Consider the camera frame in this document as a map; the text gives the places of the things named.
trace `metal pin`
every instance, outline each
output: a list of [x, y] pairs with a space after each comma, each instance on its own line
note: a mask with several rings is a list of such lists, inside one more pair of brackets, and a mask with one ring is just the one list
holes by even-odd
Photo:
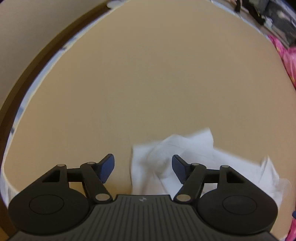
[[191, 199], [191, 197], [187, 194], [180, 194], [176, 197], [176, 199], [180, 202], [188, 202]]
[[106, 193], [100, 193], [100, 194], [96, 195], [96, 200], [101, 201], [101, 202], [107, 201], [107, 200], [109, 200], [109, 198], [110, 198], [110, 196]]

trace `pink plastic bag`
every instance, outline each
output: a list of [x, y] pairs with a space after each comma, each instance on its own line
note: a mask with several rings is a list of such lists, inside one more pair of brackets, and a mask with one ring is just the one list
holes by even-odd
[[276, 37], [269, 35], [268, 36], [271, 42], [276, 47], [283, 64], [286, 68], [286, 71], [290, 77], [290, 79], [293, 82], [294, 87], [296, 88], [296, 47], [292, 47], [289, 49], [286, 49], [280, 40], [278, 40]]

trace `crumpled white cloth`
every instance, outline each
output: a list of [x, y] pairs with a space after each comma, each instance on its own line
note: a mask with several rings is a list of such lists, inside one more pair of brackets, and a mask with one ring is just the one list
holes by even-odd
[[[281, 205], [284, 191], [290, 185], [287, 179], [279, 178], [269, 157], [261, 164], [253, 163], [213, 147], [210, 129], [188, 137], [172, 135], [163, 141], [133, 146], [131, 180], [133, 195], [169, 194], [172, 198], [182, 187], [172, 169], [172, 156], [177, 154], [187, 163], [197, 162], [208, 169], [229, 165], [253, 182]], [[206, 183], [202, 194], [217, 188]]]

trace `beige tabletop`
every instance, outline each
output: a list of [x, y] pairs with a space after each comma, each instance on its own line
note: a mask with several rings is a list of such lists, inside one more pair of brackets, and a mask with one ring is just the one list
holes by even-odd
[[115, 155], [106, 183], [130, 193], [132, 145], [210, 127], [214, 145], [269, 155], [292, 183], [273, 233], [285, 235], [296, 194], [296, 92], [273, 45], [206, 0], [131, 0], [67, 51], [32, 97], [4, 164], [22, 190], [58, 163]]

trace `brown wooden trim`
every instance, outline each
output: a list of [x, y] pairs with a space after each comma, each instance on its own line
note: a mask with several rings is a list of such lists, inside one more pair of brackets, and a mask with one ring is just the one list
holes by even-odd
[[[30, 63], [23, 72], [21, 77], [10, 91], [0, 110], [0, 164], [2, 163], [5, 147], [8, 141], [9, 133], [12, 128], [18, 108], [23, 100], [26, 92], [35, 80], [40, 71], [54, 54], [76, 33], [91, 23], [93, 20], [102, 16], [110, 9], [106, 2], [93, 8], [79, 19], [74, 21], [66, 29], [60, 32]], [[0, 199], [0, 227], [12, 236], [16, 232], [16, 228], [8, 217], [8, 211], [2, 199]]]

